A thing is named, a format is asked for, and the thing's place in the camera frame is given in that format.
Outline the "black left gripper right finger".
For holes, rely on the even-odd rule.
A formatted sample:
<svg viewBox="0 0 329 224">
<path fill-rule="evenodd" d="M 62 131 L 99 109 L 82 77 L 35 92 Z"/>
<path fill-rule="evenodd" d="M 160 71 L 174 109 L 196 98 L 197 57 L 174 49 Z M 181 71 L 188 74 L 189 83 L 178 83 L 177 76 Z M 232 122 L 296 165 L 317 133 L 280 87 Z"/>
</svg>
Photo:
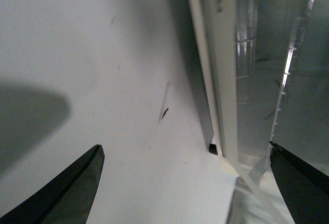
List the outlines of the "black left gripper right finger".
<svg viewBox="0 0 329 224">
<path fill-rule="evenodd" d="M 270 167 L 295 223 L 328 223 L 328 176 L 270 141 Z"/>
</svg>

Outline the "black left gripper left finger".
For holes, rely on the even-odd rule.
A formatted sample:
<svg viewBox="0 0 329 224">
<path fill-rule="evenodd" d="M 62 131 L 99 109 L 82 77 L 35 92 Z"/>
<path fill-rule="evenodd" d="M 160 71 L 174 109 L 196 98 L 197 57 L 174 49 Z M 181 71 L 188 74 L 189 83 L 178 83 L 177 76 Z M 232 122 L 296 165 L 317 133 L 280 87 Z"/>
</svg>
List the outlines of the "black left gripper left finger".
<svg viewBox="0 0 329 224">
<path fill-rule="evenodd" d="M 27 200 L 1 217 L 1 223 L 86 223 L 101 179 L 105 154 L 95 145 Z"/>
</svg>

